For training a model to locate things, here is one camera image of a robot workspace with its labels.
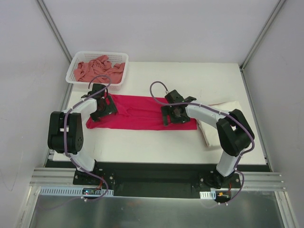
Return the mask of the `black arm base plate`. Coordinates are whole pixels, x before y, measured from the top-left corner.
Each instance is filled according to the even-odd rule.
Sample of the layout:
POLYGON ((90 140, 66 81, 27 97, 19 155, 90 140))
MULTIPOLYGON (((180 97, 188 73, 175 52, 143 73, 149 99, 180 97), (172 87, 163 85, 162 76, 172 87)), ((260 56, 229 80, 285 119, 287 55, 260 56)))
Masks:
POLYGON ((74 170, 73 184, 122 197, 197 199, 211 190, 214 171, 214 164, 97 162, 96 177, 74 170))

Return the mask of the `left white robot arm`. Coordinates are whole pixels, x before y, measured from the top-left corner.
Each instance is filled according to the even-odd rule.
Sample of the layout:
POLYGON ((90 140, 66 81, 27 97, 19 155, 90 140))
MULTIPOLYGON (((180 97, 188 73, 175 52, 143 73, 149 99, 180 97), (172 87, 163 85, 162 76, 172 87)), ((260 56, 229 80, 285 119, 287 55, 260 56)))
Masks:
POLYGON ((52 112, 49 120, 49 149, 68 157, 79 171, 85 172, 84 179, 91 185, 100 181, 101 174, 95 170, 95 160, 84 148, 83 127, 89 120, 100 123, 118 112, 108 87, 93 84, 91 91, 75 105, 64 111, 52 112))

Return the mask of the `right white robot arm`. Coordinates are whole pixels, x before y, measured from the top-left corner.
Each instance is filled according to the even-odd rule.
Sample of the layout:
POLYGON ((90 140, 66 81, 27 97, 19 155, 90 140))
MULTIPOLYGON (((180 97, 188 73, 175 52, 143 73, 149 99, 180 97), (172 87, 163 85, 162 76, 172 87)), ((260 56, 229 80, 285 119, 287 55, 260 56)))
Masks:
POLYGON ((241 154, 250 145, 254 145, 254 133, 243 113, 238 109, 228 112, 209 105, 197 104, 196 98, 183 98, 176 90, 168 92, 165 100, 168 104, 161 107, 165 126, 169 123, 184 124, 195 119, 217 130, 223 153, 215 170, 204 178, 204 182, 216 189, 228 185, 241 154))

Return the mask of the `magenta t shirt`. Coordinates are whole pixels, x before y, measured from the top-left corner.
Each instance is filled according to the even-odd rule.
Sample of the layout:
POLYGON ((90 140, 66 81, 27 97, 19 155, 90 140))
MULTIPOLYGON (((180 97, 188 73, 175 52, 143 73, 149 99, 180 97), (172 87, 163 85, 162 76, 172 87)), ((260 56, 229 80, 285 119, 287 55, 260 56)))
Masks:
POLYGON ((152 131, 182 131, 197 130, 197 122, 191 119, 186 123, 163 124, 161 104, 152 97, 115 95, 111 98, 117 108, 117 113, 102 117, 94 122, 91 118, 86 122, 88 129, 109 128, 119 130, 152 130, 152 131))

